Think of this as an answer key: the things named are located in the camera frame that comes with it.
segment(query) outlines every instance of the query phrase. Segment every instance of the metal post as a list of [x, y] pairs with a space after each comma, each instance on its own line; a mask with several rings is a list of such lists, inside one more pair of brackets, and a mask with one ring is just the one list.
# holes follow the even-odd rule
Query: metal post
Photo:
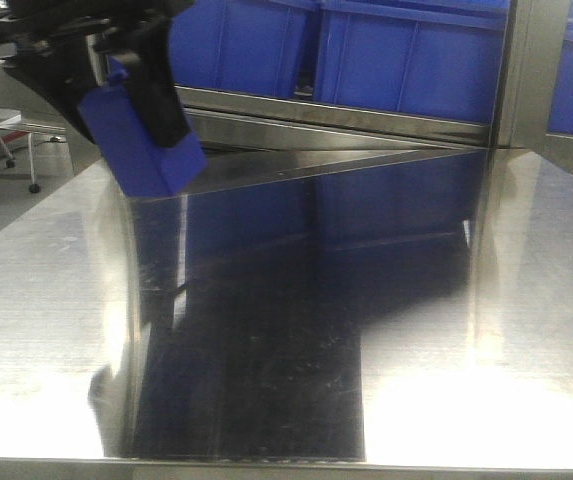
[[512, 0], [491, 143], [541, 151], [571, 0]]

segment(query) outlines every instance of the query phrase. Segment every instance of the metal sheet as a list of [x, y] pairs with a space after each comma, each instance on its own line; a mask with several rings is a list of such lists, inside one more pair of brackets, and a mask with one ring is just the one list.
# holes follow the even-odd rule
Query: metal sheet
[[188, 87], [178, 87], [178, 91], [182, 101], [194, 109], [433, 142], [477, 147], [488, 144], [488, 125], [477, 123]]
[[343, 163], [1, 232], [0, 478], [573, 476], [573, 177]]

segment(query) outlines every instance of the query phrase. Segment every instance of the metal table surface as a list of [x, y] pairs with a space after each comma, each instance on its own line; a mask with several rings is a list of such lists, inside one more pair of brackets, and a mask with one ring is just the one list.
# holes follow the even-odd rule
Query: metal table surface
[[573, 478], [573, 177], [238, 153], [127, 200], [96, 164], [0, 233], [0, 478], [347, 476]]

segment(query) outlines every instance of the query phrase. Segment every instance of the metal frame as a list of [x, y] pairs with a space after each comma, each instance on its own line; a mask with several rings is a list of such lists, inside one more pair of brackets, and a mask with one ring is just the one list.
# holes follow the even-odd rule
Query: metal frame
[[403, 137], [420, 143], [483, 147], [488, 125], [365, 110], [306, 101], [178, 87], [184, 104], [202, 115], [221, 112], [262, 120], [279, 120], [300, 126], [322, 126], [355, 132]]
[[491, 146], [529, 148], [573, 174], [573, 135], [548, 132], [570, 0], [512, 0]]
[[0, 478], [50, 480], [53, 478], [95, 480], [562, 480], [573, 478], [573, 471], [515, 471], [368, 467], [347, 464], [229, 464], [209, 465], [186, 462], [144, 461], [63, 461], [0, 459]]

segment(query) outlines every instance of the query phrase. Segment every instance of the blue block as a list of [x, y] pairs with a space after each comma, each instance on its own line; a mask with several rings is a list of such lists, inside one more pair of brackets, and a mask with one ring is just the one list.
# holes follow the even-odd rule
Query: blue block
[[128, 196], [173, 196], [206, 166], [192, 132], [172, 148], [157, 146], [121, 85], [92, 90], [79, 112]]
[[315, 0], [197, 0], [173, 22], [170, 63], [190, 87], [289, 98]]

